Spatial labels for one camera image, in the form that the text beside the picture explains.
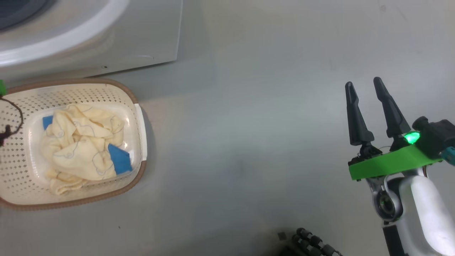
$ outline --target black cable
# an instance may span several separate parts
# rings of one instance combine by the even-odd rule
[[[426,174],[426,165],[424,165],[422,167],[422,170],[423,170],[423,173],[424,173],[424,176],[428,178],[427,174]]]
[[[22,128],[22,125],[24,124],[24,114],[22,113],[22,110],[16,104],[3,98],[3,96],[0,96],[0,100],[11,104],[11,106],[15,107],[19,111],[19,114],[20,114],[20,124],[14,132],[11,132],[11,126],[7,124],[5,126],[5,132],[0,133],[0,147],[2,147],[6,138],[8,138],[14,134],[17,134],[19,132],[19,130]]]

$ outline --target green led light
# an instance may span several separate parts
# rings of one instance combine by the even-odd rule
[[[408,141],[409,144],[414,144],[420,138],[420,133],[411,132],[406,134],[404,138]]]
[[[6,95],[6,86],[3,80],[0,80],[0,96]]]

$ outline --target blue cloth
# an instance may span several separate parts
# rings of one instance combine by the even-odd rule
[[[52,123],[52,119],[54,118],[54,116],[48,116],[48,117],[43,117],[43,127],[44,127],[44,130],[47,129],[47,127]]]
[[[118,147],[109,144],[107,146],[109,153],[111,154],[112,162],[114,163],[115,173],[117,175],[127,171],[132,171],[130,154],[126,151],[119,149]]]

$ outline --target washing machine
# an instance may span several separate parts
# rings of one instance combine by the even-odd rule
[[[182,0],[0,0],[0,79],[89,77],[173,61]]]

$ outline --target black mechanical part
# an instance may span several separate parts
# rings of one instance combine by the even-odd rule
[[[387,244],[390,256],[408,256],[407,253],[404,253],[403,245],[401,245],[401,239],[399,238],[395,225],[384,227],[382,231],[384,232],[385,243]]]
[[[359,109],[359,98],[352,82],[345,85],[346,103],[348,110],[349,138],[351,145],[358,146],[365,142],[374,141],[373,133],[367,129],[362,113]]]
[[[322,254],[324,255],[332,255],[334,252],[336,252],[335,249],[330,245],[324,245],[324,247],[322,247]]]
[[[297,235],[299,235],[301,237],[308,237],[308,235],[313,235],[313,234],[304,228],[298,228]]]
[[[353,146],[362,145],[360,156],[353,158],[348,165],[362,162],[366,159],[382,154],[382,151],[371,145],[374,135],[367,129],[362,113],[359,109],[359,98],[352,82],[344,86],[346,91],[346,108],[348,112],[349,139]]]
[[[444,149],[455,146],[455,126],[446,119],[428,123],[426,117],[419,117],[412,128],[420,132],[415,145],[430,159],[439,158]]]
[[[380,77],[373,79],[374,88],[378,100],[382,103],[385,121],[387,123],[387,137],[394,138],[390,151],[409,146],[408,141],[403,137],[404,133],[411,130],[408,122],[404,118],[395,100],[390,95]]]
[[[325,245],[321,238],[314,236],[304,228],[298,228],[297,234],[292,237],[293,243],[303,252],[310,256],[343,256],[330,245]]]
[[[404,177],[397,177],[397,178],[393,178],[393,179],[387,181],[387,187],[389,188],[389,191],[393,192],[398,197],[398,201],[400,204],[401,204],[401,197],[399,194],[399,185],[403,179],[404,179]],[[396,211],[396,216],[397,216],[396,219],[403,215],[403,207],[401,205],[399,205],[398,207],[395,207],[395,205],[394,205],[394,210]]]
[[[385,193],[385,191],[382,191],[378,194],[377,200],[377,204],[379,205],[382,213],[392,218],[395,215],[395,206],[390,196]]]
[[[317,247],[313,247],[311,248],[311,250],[309,251],[309,256],[322,256],[322,252],[320,249],[318,249]]]
[[[319,236],[312,236],[310,238],[310,244],[312,246],[319,246],[319,243],[322,243],[322,239]]]

